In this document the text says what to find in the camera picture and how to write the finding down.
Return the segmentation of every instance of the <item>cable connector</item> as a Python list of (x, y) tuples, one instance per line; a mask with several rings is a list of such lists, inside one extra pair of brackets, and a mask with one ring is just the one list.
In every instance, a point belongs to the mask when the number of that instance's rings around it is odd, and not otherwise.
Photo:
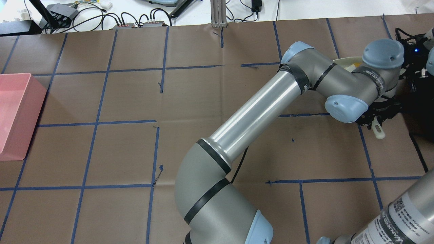
[(252, 12), (262, 11), (262, 0), (252, 0)]

